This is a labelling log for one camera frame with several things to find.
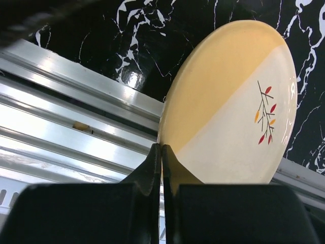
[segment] leaf design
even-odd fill
[[[270,144],[271,140],[272,140],[272,135],[269,136],[269,142],[268,142],[268,144]]]
[[[274,104],[274,105],[272,106],[272,108],[271,108],[271,110],[270,110],[270,113],[272,113],[272,112],[274,111],[275,107],[276,107],[276,104]]]
[[[260,140],[259,140],[259,144],[261,144],[261,142],[264,140],[264,135],[262,135],[262,137],[260,138]]]
[[[269,93],[270,92],[270,90],[271,90],[271,86],[269,86],[268,88],[266,88],[266,90],[265,90],[265,94],[267,94],[267,93]]]
[[[257,119],[258,119],[258,116],[259,116],[259,110],[256,112],[256,115],[255,115],[255,123],[256,123],[256,121],[257,121]]]

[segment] oval plate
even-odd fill
[[[204,183],[269,183],[297,107],[281,35],[251,20],[224,25],[187,58],[167,94],[158,142]]]

